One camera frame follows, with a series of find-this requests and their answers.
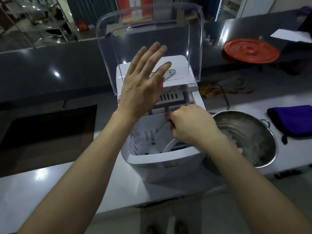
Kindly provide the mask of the person's right hand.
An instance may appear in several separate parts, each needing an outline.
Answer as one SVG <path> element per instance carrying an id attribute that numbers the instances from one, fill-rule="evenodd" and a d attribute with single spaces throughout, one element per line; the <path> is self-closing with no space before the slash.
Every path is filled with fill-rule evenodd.
<path id="1" fill-rule="evenodd" d="M 203 149 L 223 136 L 217 128 L 212 115 L 202 107 L 190 104 L 181 106 L 177 110 L 183 110 L 182 131 L 184 143 Z"/>

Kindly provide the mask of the person's left hand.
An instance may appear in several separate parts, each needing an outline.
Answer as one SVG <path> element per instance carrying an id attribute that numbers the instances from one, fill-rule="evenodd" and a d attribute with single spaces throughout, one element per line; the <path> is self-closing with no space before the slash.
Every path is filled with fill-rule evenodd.
<path id="1" fill-rule="evenodd" d="M 136 122 L 154 107 L 163 91 L 164 75 L 172 63 L 164 63 L 150 77 L 152 46 L 139 60 L 136 69 L 134 71 L 128 69 L 124 78 L 119 106 L 116 110 L 124 120 Z"/>

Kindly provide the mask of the clear plastic ice scoop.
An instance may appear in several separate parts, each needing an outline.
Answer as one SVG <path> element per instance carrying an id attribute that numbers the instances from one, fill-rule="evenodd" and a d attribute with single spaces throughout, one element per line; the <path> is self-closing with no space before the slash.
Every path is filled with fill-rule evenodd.
<path id="1" fill-rule="evenodd" d="M 171 131 L 171 123 L 166 123 L 155 135 L 155 147 L 161 152 L 169 152 L 177 143 Z"/>

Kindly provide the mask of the person's right forearm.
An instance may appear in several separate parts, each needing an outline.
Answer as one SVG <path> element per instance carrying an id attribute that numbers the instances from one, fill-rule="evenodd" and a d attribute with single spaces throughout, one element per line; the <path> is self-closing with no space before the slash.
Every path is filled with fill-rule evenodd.
<path id="1" fill-rule="evenodd" d="M 222 133 L 205 136 L 204 150 L 236 200 L 253 234 L 312 234 L 312 223 Z"/>

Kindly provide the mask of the person's left forearm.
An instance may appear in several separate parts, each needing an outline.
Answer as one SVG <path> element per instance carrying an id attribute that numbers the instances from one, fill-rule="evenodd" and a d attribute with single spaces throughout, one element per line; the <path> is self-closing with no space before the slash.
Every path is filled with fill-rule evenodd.
<path id="1" fill-rule="evenodd" d="M 16 234 L 84 234 L 103 200 L 124 142 L 145 114 L 119 106 Z"/>

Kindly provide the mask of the clear ice maker lid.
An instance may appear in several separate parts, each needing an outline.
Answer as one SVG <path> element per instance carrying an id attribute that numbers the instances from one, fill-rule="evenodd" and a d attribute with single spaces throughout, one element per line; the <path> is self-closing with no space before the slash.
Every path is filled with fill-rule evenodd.
<path id="1" fill-rule="evenodd" d="M 97 41 L 115 95 L 121 94 L 130 63 L 143 46 L 149 49 L 155 42 L 166 45 L 163 57 L 189 50 L 191 65 L 195 60 L 201 64 L 204 37 L 201 7 L 181 2 L 150 7 L 154 10 L 150 22 L 127 26 L 121 22 L 121 11 L 114 11 L 102 16 L 96 24 Z"/>

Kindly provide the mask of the white ice maker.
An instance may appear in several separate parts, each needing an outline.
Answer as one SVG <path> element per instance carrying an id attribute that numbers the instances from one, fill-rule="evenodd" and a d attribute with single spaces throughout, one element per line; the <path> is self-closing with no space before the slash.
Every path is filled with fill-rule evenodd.
<path id="1" fill-rule="evenodd" d="M 166 153 L 155 147 L 155 135 L 167 123 L 166 112 L 189 104 L 205 109 L 197 85 L 201 73 L 198 60 L 191 65 L 189 50 L 180 55 L 164 56 L 150 77 L 166 62 L 172 65 L 164 75 L 163 92 L 158 102 L 134 125 L 121 149 L 123 159 L 147 183 L 163 182 L 192 173 L 204 158 L 199 149 L 180 141 Z"/>

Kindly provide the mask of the orange poster box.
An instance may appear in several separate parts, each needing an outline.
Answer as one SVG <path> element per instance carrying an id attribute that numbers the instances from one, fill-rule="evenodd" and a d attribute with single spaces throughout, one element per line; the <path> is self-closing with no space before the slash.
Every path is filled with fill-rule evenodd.
<path id="1" fill-rule="evenodd" d="M 153 0 L 116 0 L 124 25 L 150 22 L 154 19 Z"/>

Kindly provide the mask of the yellow packet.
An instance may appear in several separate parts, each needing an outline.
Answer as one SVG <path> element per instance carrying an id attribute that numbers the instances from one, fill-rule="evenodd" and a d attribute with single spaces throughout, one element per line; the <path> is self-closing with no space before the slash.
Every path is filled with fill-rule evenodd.
<path id="1" fill-rule="evenodd" d="M 198 84 L 199 93 L 204 98 L 213 98 L 220 94 L 251 94 L 254 89 L 249 87 L 243 78 L 231 78 L 219 81 L 204 81 Z"/>

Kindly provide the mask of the pile of ice cubes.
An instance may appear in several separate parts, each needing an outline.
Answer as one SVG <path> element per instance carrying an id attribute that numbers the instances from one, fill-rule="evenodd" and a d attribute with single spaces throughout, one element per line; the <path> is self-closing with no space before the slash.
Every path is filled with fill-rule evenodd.
<path id="1" fill-rule="evenodd" d="M 235 133 L 226 134 L 227 138 L 235 145 L 235 148 L 239 151 L 241 155 L 244 153 L 243 144 L 239 140 L 240 137 Z"/>

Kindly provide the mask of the steel pot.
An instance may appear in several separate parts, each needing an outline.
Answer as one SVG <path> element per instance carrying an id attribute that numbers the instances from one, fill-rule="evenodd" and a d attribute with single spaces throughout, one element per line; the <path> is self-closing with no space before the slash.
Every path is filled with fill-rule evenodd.
<path id="1" fill-rule="evenodd" d="M 243 156 L 257 169 L 271 165 L 278 156 L 278 143 L 270 122 L 238 110 L 225 110 L 213 115 L 224 134 L 235 133 L 243 144 Z"/>

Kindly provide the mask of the metal rack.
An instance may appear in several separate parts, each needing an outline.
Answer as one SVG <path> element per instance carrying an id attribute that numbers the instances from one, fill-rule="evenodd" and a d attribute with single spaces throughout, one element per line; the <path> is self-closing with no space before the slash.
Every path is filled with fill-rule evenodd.
<path id="1" fill-rule="evenodd" d="M 0 53 L 76 40 L 67 0 L 0 0 Z"/>

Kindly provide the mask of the purple cloth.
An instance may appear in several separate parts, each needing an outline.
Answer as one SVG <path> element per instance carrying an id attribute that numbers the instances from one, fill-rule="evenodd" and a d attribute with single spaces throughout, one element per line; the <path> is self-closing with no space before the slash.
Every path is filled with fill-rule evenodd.
<path id="1" fill-rule="evenodd" d="M 288 143 L 288 137 L 312 138 L 311 105 L 269 108 L 267 115 L 283 134 L 281 140 L 284 145 Z"/>

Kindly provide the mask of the dark sink basin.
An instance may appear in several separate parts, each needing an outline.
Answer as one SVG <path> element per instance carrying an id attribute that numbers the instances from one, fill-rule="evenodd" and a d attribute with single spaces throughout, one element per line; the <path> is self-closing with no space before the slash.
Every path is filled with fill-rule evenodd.
<path id="1" fill-rule="evenodd" d="M 0 137 L 0 178 L 74 162 L 92 143 L 97 105 L 18 118 Z"/>

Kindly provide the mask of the white paper sheet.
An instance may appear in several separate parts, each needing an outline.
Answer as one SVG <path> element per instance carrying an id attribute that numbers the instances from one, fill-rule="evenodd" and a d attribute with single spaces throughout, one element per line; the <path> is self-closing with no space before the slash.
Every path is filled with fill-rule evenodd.
<path id="1" fill-rule="evenodd" d="M 312 37 L 309 32 L 291 31 L 285 29 L 278 29 L 270 37 L 288 40 L 292 42 L 312 43 Z"/>

